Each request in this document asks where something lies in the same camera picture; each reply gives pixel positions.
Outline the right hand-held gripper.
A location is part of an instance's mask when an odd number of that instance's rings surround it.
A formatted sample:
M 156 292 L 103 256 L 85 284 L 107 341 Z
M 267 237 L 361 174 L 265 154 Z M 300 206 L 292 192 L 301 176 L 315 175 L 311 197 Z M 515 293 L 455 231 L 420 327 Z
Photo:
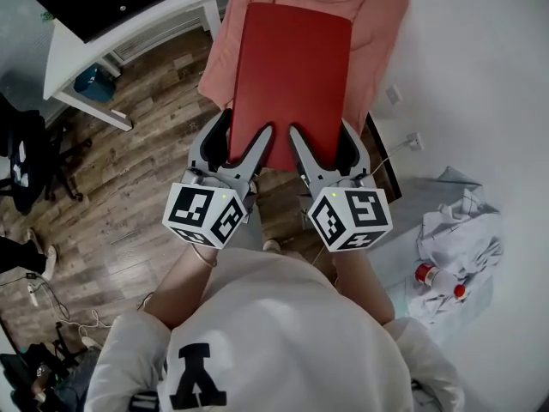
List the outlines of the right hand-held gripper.
M 289 127 L 289 140 L 309 190 L 299 196 L 304 226 L 317 230 L 328 251 L 367 249 L 393 229 L 385 191 L 370 174 L 370 155 L 345 119 L 339 134 L 340 173 L 321 161 L 298 125 Z

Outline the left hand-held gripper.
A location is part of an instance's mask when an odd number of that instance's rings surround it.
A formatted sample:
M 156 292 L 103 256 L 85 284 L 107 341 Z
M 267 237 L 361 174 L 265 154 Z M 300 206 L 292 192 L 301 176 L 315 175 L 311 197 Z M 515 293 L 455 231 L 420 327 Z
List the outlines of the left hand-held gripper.
M 242 198 L 228 185 L 204 173 L 216 173 L 220 167 L 220 173 L 229 178 L 252 179 L 267 157 L 273 126 L 264 125 L 242 156 L 226 163 L 231 122 L 232 109 L 226 109 L 206 123 L 190 145 L 189 169 L 170 189 L 162 223 L 187 243 L 222 249 L 250 219 L 252 195 Z

